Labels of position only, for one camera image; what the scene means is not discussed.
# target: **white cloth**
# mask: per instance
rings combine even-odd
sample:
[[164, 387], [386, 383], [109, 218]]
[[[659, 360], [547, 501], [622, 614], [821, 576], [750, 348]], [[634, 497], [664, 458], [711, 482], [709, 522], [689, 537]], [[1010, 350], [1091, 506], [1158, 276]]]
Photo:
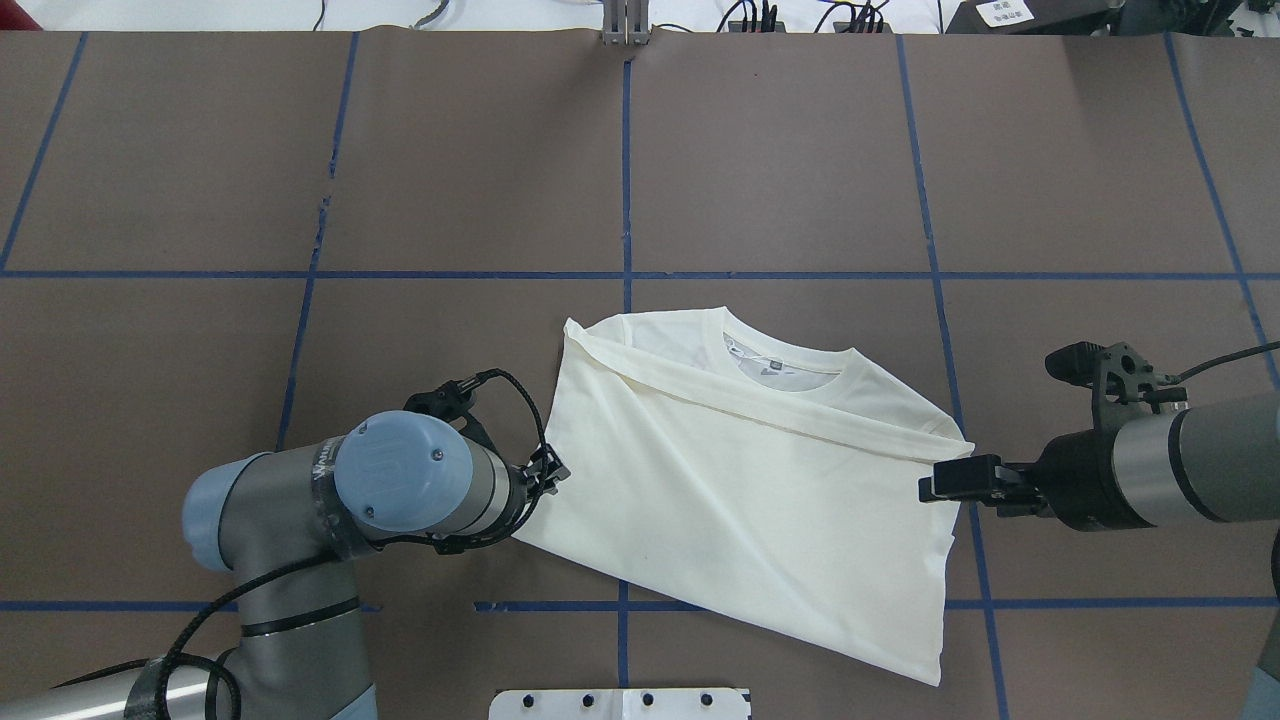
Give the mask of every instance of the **white cloth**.
[[724, 307], [568, 320], [547, 436], [572, 477], [517, 538], [938, 684], [957, 505], [916, 479], [973, 446], [855, 350]]

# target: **white sticker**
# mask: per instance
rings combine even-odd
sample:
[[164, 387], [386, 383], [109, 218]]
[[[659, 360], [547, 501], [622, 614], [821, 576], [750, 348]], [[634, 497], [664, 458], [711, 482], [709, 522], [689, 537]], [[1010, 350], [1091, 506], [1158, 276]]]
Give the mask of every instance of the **white sticker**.
[[982, 20], [987, 23], [987, 27], [1004, 27], [1036, 19], [1036, 15], [1027, 9], [1027, 3], [1023, 0], [983, 3], [978, 5], [978, 14], [982, 15]]

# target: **shirt neckline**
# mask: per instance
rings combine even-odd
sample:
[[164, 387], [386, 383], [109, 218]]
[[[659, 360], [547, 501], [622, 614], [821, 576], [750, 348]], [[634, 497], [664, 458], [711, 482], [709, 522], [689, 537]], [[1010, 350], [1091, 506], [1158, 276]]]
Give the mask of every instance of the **shirt neckline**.
[[[724, 336], [737, 340], [751, 350], [781, 360], [782, 363], [800, 368], [803, 370], [815, 370], [819, 373], [836, 373], [828, 382], [810, 389], [780, 389], [754, 380], [744, 373], [728, 348], [724, 347]], [[806, 400], [824, 400], [838, 396], [854, 382], [858, 373], [852, 372], [851, 364], [856, 356], [852, 348], [849, 350], [814, 350], [800, 347], [764, 334], [763, 332], [739, 320], [728, 307], [716, 307], [707, 310], [703, 319], [703, 343], [710, 357], [712, 369], [726, 378], [750, 383], [765, 392], [776, 392], [791, 397]]]

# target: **light blue cap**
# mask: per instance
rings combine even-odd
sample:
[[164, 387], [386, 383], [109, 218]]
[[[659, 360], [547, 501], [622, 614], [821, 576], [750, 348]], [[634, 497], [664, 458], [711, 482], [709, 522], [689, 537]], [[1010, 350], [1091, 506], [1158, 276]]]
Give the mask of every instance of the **light blue cap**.
[[236, 462], [206, 470], [196, 478], [182, 501], [182, 537], [191, 544], [191, 553], [210, 570], [229, 571], [223, 561], [223, 551], [218, 546], [218, 528], [223, 523], [223, 506], [232, 493], [236, 478], [239, 478], [248, 464], [270, 452], [259, 452]]
[[333, 477], [357, 519], [413, 533], [448, 518], [471, 487], [471, 450], [448, 423], [406, 410], [379, 413], [342, 441]]

